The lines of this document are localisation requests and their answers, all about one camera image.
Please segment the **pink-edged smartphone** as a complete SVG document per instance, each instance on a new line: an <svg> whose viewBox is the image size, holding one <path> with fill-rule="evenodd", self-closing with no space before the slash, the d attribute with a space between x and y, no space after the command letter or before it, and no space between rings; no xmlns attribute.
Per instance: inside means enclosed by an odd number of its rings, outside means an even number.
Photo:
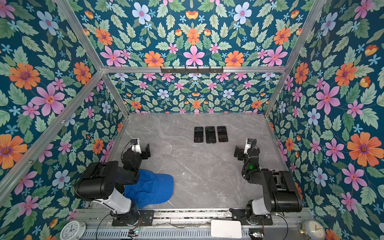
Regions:
<svg viewBox="0 0 384 240"><path fill-rule="evenodd" d="M217 132L218 132L218 140L220 143L226 143L229 141L226 126L217 126Z"/></svg>

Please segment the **silver-edged smartphone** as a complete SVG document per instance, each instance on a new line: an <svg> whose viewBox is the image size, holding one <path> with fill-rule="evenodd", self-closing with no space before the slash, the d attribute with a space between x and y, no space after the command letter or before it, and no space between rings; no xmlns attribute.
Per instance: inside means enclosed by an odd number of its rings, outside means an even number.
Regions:
<svg viewBox="0 0 384 240"><path fill-rule="evenodd" d="M206 143L207 144L215 144L217 142L216 129L214 126L205 127L205 134L206 134Z"/></svg>

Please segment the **blue-edged smartphone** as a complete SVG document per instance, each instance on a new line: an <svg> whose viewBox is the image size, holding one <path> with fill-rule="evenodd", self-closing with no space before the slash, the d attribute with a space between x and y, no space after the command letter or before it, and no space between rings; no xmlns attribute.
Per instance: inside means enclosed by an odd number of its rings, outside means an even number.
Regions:
<svg viewBox="0 0 384 240"><path fill-rule="evenodd" d="M194 142L195 143L204 142L204 127L194 127Z"/></svg>

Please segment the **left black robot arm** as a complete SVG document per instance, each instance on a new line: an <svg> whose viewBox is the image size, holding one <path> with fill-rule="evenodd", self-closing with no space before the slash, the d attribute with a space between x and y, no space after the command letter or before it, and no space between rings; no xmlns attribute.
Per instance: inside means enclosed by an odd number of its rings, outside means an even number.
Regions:
<svg viewBox="0 0 384 240"><path fill-rule="evenodd" d="M121 154L123 167L117 161L90 164L75 185L75 197L109 208L116 221L132 226L139 221L140 213L135 202L124 196L125 186L138 183L141 163L151 157L151 152L150 145L141 150L137 139L127 145L130 148Z"/></svg>

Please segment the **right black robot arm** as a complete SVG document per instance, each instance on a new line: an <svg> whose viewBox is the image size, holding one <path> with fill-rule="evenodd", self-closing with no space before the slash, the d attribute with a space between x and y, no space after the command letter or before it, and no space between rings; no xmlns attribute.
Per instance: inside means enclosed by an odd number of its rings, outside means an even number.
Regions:
<svg viewBox="0 0 384 240"><path fill-rule="evenodd" d="M246 205L245 219L251 225L264 222L275 213L299 213L302 199L290 172L260 168L260 149L247 144L244 149L236 146L234 157L243 162L242 177L249 184L259 185L262 196Z"/></svg>

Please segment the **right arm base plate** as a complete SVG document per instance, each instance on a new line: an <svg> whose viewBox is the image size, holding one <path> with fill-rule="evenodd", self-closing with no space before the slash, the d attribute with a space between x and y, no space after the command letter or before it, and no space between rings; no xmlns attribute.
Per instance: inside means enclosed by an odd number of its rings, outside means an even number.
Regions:
<svg viewBox="0 0 384 240"><path fill-rule="evenodd" d="M241 222L242 226L271 226L273 220L271 215L254 215L251 210L230 209L233 221Z"/></svg>

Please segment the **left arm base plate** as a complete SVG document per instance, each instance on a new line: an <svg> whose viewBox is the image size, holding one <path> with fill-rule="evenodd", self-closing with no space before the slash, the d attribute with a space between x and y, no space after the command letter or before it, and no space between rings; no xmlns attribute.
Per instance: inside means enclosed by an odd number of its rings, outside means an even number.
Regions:
<svg viewBox="0 0 384 240"><path fill-rule="evenodd" d="M116 214L111 212L113 217L112 226L114 227L136 227L140 226L151 226L154 220L153 210L136 210L132 209L130 212L125 214Z"/></svg>

